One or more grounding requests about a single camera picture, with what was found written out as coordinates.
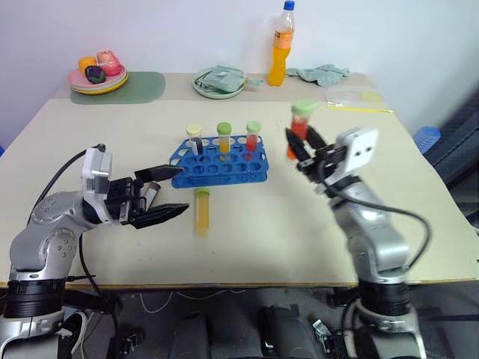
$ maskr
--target table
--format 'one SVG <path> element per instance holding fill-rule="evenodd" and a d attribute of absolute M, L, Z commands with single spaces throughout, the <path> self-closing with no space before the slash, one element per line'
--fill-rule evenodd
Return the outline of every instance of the table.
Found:
<path fill-rule="evenodd" d="M 320 89 L 288 79 L 286 85 L 297 82 L 295 92 L 265 88 L 263 100 L 257 94 L 254 100 L 213 101 L 188 92 L 191 88 L 181 81 L 168 92 L 168 81 L 167 76 L 160 100 L 141 105 L 76 105 L 61 90 L 11 144 L 0 158 L 0 286 L 8 279 L 11 241 L 25 227 L 39 193 L 72 155 L 104 143 L 113 153 L 112 178 L 132 176 L 135 170 L 167 163 L 186 137 L 188 123 L 200 123 L 208 136 L 223 120 L 232 123 L 234 134 L 244 133 L 248 120 L 263 124 L 268 180 L 212 187 L 206 239 L 193 234 L 193 206 L 178 218 L 142 230 L 103 225 L 87 232 L 85 259 L 97 282 L 110 289 L 356 283 L 345 236 L 327 199 L 315 194 L 285 157 L 288 102 L 299 94 L 321 99 Z M 172 99 L 175 91 L 179 99 Z M 433 241 L 411 270 L 411 283 L 478 277 L 478 238 L 394 114 L 324 109 L 311 122 L 330 142 L 353 127 L 380 130 L 375 156 L 359 174 L 385 203 L 422 214 L 433 228 Z M 71 166 L 53 191 L 80 189 L 81 166 L 81 161 Z M 165 182 L 156 202 L 193 204 L 194 193 Z M 399 215 L 392 221 L 415 251 L 423 238 L 421 225 Z M 71 274 L 83 274 L 78 256 Z"/>

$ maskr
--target black cable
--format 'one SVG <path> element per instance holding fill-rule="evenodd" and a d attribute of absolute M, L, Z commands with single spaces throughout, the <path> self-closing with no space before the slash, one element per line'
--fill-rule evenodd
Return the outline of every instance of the black cable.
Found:
<path fill-rule="evenodd" d="M 353 303 L 356 301 L 357 296 L 353 296 L 349 299 L 349 301 L 346 304 L 346 307 L 343 309 L 343 313 L 341 314 L 341 333 L 344 335 L 344 332 L 346 331 L 346 317 L 347 313 L 350 311 L 351 306 Z"/>
<path fill-rule="evenodd" d="M 359 309 L 358 306 L 354 307 L 353 314 L 351 315 L 351 328 L 356 331 L 356 322 L 358 320 Z"/>
<path fill-rule="evenodd" d="M 413 218 L 417 219 L 418 221 L 420 221 L 422 223 L 422 225 L 424 226 L 424 232 L 425 232 L 424 240 L 421 243 L 421 247 L 418 249 L 418 252 L 416 253 L 416 255 L 412 258 L 411 262 L 406 266 L 406 269 L 410 270 L 414 266 L 414 264 L 417 263 L 419 258 L 421 258 L 424 251 L 426 250 L 427 246 L 430 243 L 431 227 L 430 227 L 429 223 L 427 223 L 427 221 L 424 218 L 422 218 L 420 215 L 416 215 L 414 212 L 406 211 L 405 209 L 383 206 L 382 204 L 370 203 L 370 202 L 366 202 L 366 201 L 363 201 L 363 200 L 356 200 L 355 198 L 352 198 L 352 197 L 348 196 L 347 194 L 339 192 L 336 188 L 334 188 L 333 186 L 326 183 L 325 177 L 324 177 L 324 167 L 325 166 L 326 166 L 326 161 L 321 161 L 320 164 L 319 164 L 319 167 L 318 167 L 318 175 L 320 177 L 319 180 L 320 180 L 320 182 L 322 182 L 324 184 L 324 186 L 328 190 L 330 190 L 332 193 L 334 193 L 335 196 L 337 196 L 339 198 L 342 198 L 343 200 L 347 200 L 351 203 L 356 203 L 356 204 L 359 204 L 361 206 L 378 209 L 379 211 L 392 212 L 392 213 L 397 213 L 399 215 L 407 215 L 409 217 L 413 217 Z"/>
<path fill-rule="evenodd" d="M 98 287 L 97 282 L 93 279 L 90 272 L 88 271 L 87 265 L 85 263 L 85 257 L 83 256 L 83 235 L 80 235 L 79 238 L 79 255 L 80 255 L 80 263 L 82 264 L 83 271 L 85 275 L 88 277 L 88 280 L 91 283 L 91 286 L 97 292 L 98 296 L 103 299 L 105 302 L 105 306 L 108 309 L 110 315 L 113 319 L 113 325 L 115 326 L 115 355 L 114 358 L 118 358 L 118 354 L 120 353 L 120 326 L 118 324 L 118 317 L 115 313 L 115 309 L 110 306 L 106 298 L 103 296 L 101 289 Z"/>
<path fill-rule="evenodd" d="M 69 166 L 72 165 L 72 163 L 74 163 L 77 159 L 81 158 L 82 156 L 84 156 L 85 154 L 87 153 L 87 150 L 83 150 L 82 152 L 80 153 L 77 153 L 74 157 L 72 157 L 71 159 L 68 160 L 67 163 L 65 163 L 63 166 L 61 166 L 61 168 L 57 171 L 57 173 L 52 177 L 52 179 L 50 180 L 50 182 L 48 182 L 48 185 L 46 185 L 45 189 L 42 191 L 42 193 L 40 194 L 40 196 L 38 197 L 37 199 L 37 202 L 35 202 L 35 204 L 33 205 L 33 209 L 31 210 L 30 212 L 30 216 L 28 217 L 28 223 L 30 223 L 30 218 L 31 218 L 31 214 L 33 213 L 35 207 L 37 206 L 37 204 L 39 204 L 42 199 L 44 199 L 46 197 L 46 195 L 48 194 L 48 192 L 50 192 L 50 189 L 52 189 L 53 185 L 55 184 L 55 182 L 57 182 L 58 178 L 63 174 L 63 172 L 66 171 L 67 168 L 69 168 Z"/>

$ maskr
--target green mat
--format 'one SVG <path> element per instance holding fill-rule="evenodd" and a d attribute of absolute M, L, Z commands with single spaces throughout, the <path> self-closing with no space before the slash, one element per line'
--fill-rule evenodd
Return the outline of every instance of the green mat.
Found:
<path fill-rule="evenodd" d="M 129 73 L 125 85 L 101 95 L 84 95 L 71 91 L 72 102 L 80 105 L 105 105 L 112 103 L 145 103 L 158 99 L 165 90 L 165 77 L 161 73 L 138 71 Z"/>

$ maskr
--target pink plate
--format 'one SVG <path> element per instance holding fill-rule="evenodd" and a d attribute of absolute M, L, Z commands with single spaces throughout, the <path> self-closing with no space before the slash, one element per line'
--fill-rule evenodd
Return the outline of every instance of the pink plate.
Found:
<path fill-rule="evenodd" d="M 74 86 L 75 88 L 101 88 L 105 85 L 109 85 L 112 82 L 115 82 L 118 80 L 121 76 L 124 76 L 126 72 L 125 67 L 122 65 L 121 66 L 121 71 L 119 74 L 115 76 L 106 76 L 105 82 L 102 82 L 101 84 L 92 84 L 87 80 L 85 75 L 80 73 L 79 69 L 76 69 L 72 71 L 71 73 L 68 74 L 68 82 L 70 85 Z"/>

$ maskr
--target blue test tube rack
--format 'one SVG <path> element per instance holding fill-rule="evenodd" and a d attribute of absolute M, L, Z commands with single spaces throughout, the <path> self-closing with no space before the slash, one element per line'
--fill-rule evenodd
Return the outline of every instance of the blue test tube rack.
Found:
<path fill-rule="evenodd" d="M 268 158 L 263 139 L 260 136 L 258 138 L 256 151 L 248 152 L 246 136 L 231 136 L 229 153 L 219 152 L 217 137 L 203 138 L 203 153 L 198 156 L 193 154 L 189 139 L 186 139 L 170 158 L 170 165 L 185 169 L 173 178 L 173 187 L 237 185 L 266 181 Z"/>

